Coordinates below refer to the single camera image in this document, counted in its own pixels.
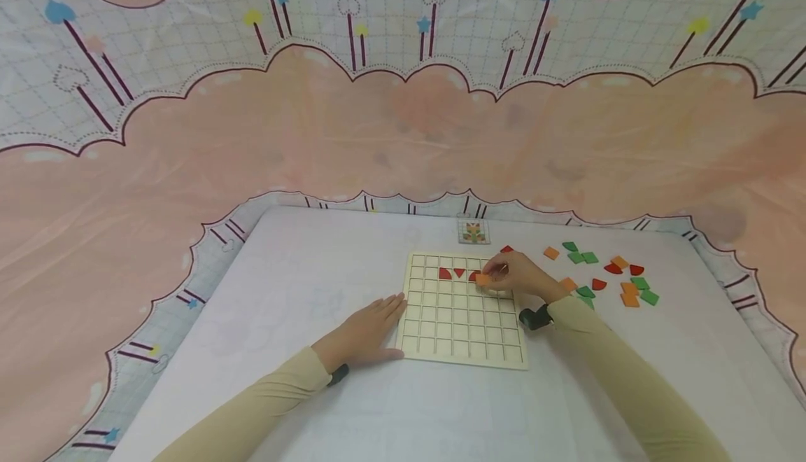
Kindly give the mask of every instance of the black wristband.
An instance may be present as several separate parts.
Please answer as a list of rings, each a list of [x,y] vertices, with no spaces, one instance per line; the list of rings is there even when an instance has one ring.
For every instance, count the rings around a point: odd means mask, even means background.
[[[335,384],[339,383],[342,379],[344,379],[345,376],[348,376],[349,373],[350,373],[350,366],[343,363],[343,365],[339,366],[338,370],[335,370],[333,374],[330,375],[331,376],[330,383],[327,384],[327,386],[333,387]]]

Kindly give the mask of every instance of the wooden puzzle board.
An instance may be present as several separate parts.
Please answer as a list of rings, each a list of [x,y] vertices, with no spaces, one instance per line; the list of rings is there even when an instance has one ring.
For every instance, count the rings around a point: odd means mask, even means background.
[[[403,289],[409,307],[396,345],[407,359],[528,370],[512,292],[472,281],[488,260],[448,252],[409,255]]]

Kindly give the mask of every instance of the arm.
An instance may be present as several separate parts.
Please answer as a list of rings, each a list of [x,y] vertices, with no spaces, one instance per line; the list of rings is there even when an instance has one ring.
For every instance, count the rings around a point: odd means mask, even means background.
[[[403,293],[399,293],[358,310],[313,346],[304,347],[277,371],[191,427],[154,461],[247,461],[280,420],[327,386],[330,374],[343,363],[402,359],[402,351],[382,349],[381,345],[405,307]]]
[[[559,333],[593,376],[652,462],[727,462],[728,454],[685,400],[601,318],[520,252],[493,257],[490,288],[540,296]]]

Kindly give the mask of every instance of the hand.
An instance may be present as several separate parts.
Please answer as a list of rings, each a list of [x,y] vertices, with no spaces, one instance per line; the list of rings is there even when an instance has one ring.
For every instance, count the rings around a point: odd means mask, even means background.
[[[401,319],[406,306],[403,293],[378,299],[351,314],[343,324],[324,335],[311,348],[330,374],[343,363],[367,365],[402,359],[403,350],[382,349],[381,345]]]
[[[490,276],[487,286],[493,291],[519,291],[540,296],[547,304],[568,296],[568,292],[518,251],[504,252],[489,260],[482,273]]]

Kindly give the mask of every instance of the white table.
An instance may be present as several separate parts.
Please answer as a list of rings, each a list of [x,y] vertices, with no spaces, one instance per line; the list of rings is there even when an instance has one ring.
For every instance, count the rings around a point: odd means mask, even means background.
[[[452,218],[276,207],[261,218],[111,462],[150,461],[182,432],[355,309],[403,286],[410,251],[525,251],[553,276],[610,282],[596,311],[667,377],[736,461],[806,453],[806,411],[685,239],[489,222],[462,245]],[[640,258],[657,307],[626,309],[616,277],[542,255],[574,240]],[[252,461],[643,461],[624,421],[553,328],[529,371],[402,360],[355,370],[303,404]]]

